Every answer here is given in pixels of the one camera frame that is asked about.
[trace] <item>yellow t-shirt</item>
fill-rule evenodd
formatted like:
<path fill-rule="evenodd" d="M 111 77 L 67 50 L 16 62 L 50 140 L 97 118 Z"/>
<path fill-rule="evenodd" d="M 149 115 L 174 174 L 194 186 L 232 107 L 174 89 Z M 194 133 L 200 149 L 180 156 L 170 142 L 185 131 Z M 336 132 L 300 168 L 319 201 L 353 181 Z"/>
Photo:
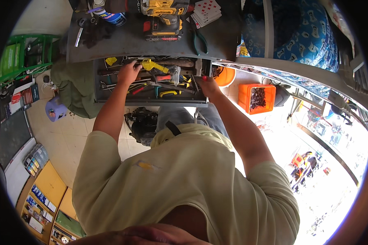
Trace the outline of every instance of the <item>yellow t-shirt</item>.
<path fill-rule="evenodd" d="M 293 244 L 299 211 L 284 170 L 257 164 L 245 178 L 231 142 L 200 124 L 157 133 L 151 149 L 121 162 L 115 140 L 92 132 L 73 185 L 88 235 L 157 223 L 179 205 L 199 209 L 212 244 Z"/>

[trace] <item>purple stool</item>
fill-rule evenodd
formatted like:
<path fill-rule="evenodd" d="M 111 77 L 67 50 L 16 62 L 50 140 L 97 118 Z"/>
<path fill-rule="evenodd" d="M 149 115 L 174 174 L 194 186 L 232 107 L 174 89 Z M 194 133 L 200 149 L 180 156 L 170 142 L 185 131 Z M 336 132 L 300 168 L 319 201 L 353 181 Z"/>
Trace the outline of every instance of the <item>purple stool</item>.
<path fill-rule="evenodd" d="M 59 99 L 60 96 L 57 95 L 50 101 L 46 102 L 45 112 L 51 121 L 57 121 L 67 115 L 67 107 L 65 107 L 64 104 L 61 104 Z"/>

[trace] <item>orange crate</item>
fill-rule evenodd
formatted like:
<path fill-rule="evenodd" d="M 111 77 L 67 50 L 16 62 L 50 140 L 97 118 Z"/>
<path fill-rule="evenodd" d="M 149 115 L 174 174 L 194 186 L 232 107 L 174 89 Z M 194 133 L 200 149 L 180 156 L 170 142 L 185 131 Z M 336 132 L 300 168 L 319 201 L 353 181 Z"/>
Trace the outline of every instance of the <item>orange crate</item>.
<path fill-rule="evenodd" d="M 266 107 L 257 107 L 250 110 L 251 90 L 252 88 L 265 88 Z M 275 101 L 275 86 L 268 84 L 239 84 L 239 102 L 241 106 L 249 115 L 272 111 Z"/>

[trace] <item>green jacket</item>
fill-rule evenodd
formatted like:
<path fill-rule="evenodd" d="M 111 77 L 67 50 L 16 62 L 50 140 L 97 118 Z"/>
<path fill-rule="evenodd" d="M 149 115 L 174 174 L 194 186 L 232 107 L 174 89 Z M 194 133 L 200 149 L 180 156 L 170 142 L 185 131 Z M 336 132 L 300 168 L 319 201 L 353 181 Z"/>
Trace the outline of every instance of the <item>green jacket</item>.
<path fill-rule="evenodd" d="M 61 59 L 53 64 L 50 77 L 59 89 L 61 102 L 74 114 L 95 118 L 101 105 L 94 103 L 93 61 L 69 63 Z"/>

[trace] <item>green-handled pliers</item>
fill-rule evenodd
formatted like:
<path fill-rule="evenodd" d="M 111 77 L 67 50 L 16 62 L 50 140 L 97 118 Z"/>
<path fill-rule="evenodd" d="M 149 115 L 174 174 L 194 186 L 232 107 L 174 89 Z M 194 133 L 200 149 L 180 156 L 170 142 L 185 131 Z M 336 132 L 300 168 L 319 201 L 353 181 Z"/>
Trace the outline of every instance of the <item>green-handled pliers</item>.
<path fill-rule="evenodd" d="M 207 46 L 207 41 L 204 38 L 204 36 L 199 32 L 199 30 L 196 28 L 196 24 L 193 21 L 193 18 L 190 16 L 190 27 L 191 27 L 191 31 L 193 32 L 193 37 L 192 37 L 192 41 L 193 41 L 193 47 L 195 48 L 195 53 L 196 55 L 200 55 L 198 52 L 198 49 L 196 48 L 196 36 L 199 37 L 199 39 L 203 42 L 204 44 L 204 53 L 208 54 L 208 46 Z"/>

